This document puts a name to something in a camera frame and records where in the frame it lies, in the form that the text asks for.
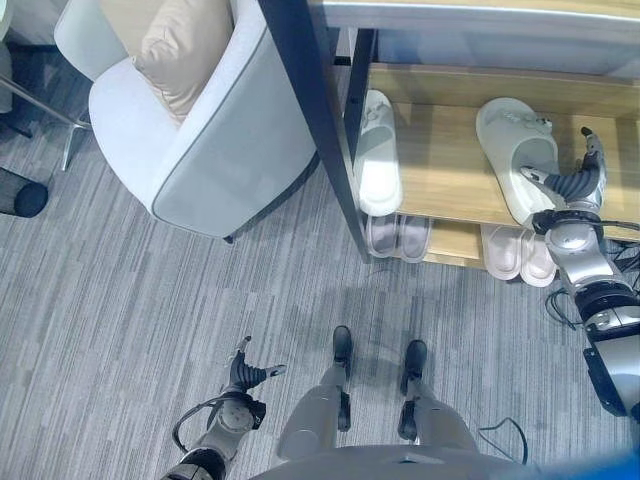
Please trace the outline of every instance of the white armchair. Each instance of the white armchair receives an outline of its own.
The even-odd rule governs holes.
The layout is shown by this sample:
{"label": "white armchair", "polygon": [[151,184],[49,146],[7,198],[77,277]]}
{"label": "white armchair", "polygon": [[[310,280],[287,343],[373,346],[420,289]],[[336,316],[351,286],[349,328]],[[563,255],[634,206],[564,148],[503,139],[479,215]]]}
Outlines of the white armchair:
{"label": "white armchair", "polygon": [[179,127],[123,54],[98,1],[70,0],[55,37],[71,64],[97,77],[89,114],[107,162],[156,218],[205,235],[232,234],[315,153],[257,1],[232,5],[231,40]]}

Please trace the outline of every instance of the gray carpet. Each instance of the gray carpet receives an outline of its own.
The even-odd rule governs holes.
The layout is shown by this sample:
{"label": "gray carpet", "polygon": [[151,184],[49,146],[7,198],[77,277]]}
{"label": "gray carpet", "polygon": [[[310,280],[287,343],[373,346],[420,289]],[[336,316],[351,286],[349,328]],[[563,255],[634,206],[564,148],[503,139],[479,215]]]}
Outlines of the gray carpet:
{"label": "gray carpet", "polygon": [[[89,82],[59,56],[15,57],[21,83],[82,111]],[[363,264],[321,166],[229,246],[151,219],[91,135],[63,173],[64,128],[18,102],[11,120],[34,138],[2,129],[0,165],[48,182],[51,199],[35,219],[0,216],[2,478],[159,478],[180,458],[173,422],[217,393],[247,333],[250,361],[289,366],[255,390],[267,417],[231,478],[257,474],[328,365],[340,323],[357,353],[353,427],[340,445],[399,441],[398,363],[414,337],[429,347],[427,380],[474,434],[511,416],[539,464],[630,445],[627,421],[592,390],[584,336],[545,315],[550,290],[473,269]],[[187,439],[204,418],[187,424]],[[514,432],[495,438],[519,455]]]}

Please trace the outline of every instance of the slipper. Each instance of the slipper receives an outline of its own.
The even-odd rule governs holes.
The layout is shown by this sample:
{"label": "slipper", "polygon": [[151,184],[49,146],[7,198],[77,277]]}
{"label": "slipper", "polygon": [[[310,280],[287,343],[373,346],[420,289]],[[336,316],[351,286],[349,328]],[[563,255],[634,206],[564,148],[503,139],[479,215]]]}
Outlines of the slipper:
{"label": "slipper", "polygon": [[546,287],[556,276],[556,264],[549,254],[542,235],[527,232],[522,238],[520,276],[529,285]]}
{"label": "slipper", "polygon": [[555,205],[520,173],[520,167],[558,173],[558,147],[551,136],[551,122],[538,118],[520,100],[496,98],[478,111],[476,134],[511,215],[520,225],[531,227],[534,213]]}
{"label": "slipper", "polygon": [[360,209],[383,217],[402,203],[402,182],[396,149],[393,109],[378,90],[369,90],[354,162]]}
{"label": "slipper", "polygon": [[511,280],[522,266],[521,228],[481,225],[482,251],[487,271],[499,280]]}
{"label": "slipper", "polygon": [[423,262],[429,246],[433,219],[401,215],[398,231],[398,253],[405,262]]}
{"label": "slipper", "polygon": [[396,250],[397,228],[395,213],[384,217],[369,216],[365,229],[369,253],[378,258],[392,256]]}

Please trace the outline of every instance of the humanoid robot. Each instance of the humanoid robot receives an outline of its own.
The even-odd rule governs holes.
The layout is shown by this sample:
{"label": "humanoid robot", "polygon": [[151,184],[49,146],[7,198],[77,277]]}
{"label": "humanoid robot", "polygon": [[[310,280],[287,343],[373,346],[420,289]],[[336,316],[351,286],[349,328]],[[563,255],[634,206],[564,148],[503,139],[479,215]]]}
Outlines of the humanoid robot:
{"label": "humanoid robot", "polygon": [[[559,208],[535,214],[533,228],[545,236],[564,287],[578,307],[591,344],[584,357],[600,402],[612,414],[640,423],[640,301],[603,252],[603,226],[615,223],[598,216],[606,185],[604,152],[596,134],[588,128],[582,134],[587,152],[579,172],[562,176],[523,167],[521,173],[564,200]],[[636,224],[622,226],[638,229]],[[242,437],[260,426],[265,405],[247,391],[283,373],[284,366],[246,365],[249,340],[239,345],[221,395],[198,405],[178,422],[174,439],[186,455],[163,480],[224,479]],[[460,415],[436,400],[422,382],[427,352],[420,340],[407,347],[400,387],[406,398],[398,433],[414,444],[335,448],[336,432],[350,426],[350,401],[343,388],[352,350],[349,329],[337,327],[333,364],[320,384],[300,400],[280,437],[276,453],[286,463],[256,480],[479,480],[520,475],[522,467],[513,462],[480,454]],[[179,426],[205,406],[213,407],[207,431],[187,451],[179,441]]]}

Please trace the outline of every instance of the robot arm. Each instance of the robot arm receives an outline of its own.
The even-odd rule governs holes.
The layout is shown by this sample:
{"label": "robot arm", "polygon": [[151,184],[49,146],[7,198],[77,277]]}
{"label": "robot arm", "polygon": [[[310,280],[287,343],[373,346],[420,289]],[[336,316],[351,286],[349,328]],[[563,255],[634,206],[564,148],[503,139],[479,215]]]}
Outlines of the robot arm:
{"label": "robot arm", "polygon": [[583,128],[582,134],[587,153],[580,172],[548,175],[523,167],[521,173],[565,201],[563,209],[536,213],[534,230],[545,236],[580,312],[591,344],[584,357],[600,402],[610,413],[640,422],[640,301],[603,252],[598,212],[607,181],[604,151],[591,130]]}
{"label": "robot arm", "polygon": [[[253,400],[247,391],[267,378],[284,373],[286,367],[256,368],[247,365],[244,361],[245,348],[250,340],[251,337],[245,337],[238,345],[229,365],[229,383],[221,395],[189,410],[174,427],[174,441],[186,455],[162,480],[223,480],[244,435],[260,427],[266,406]],[[187,451],[180,442],[180,425],[204,407],[213,409],[207,431]]]}

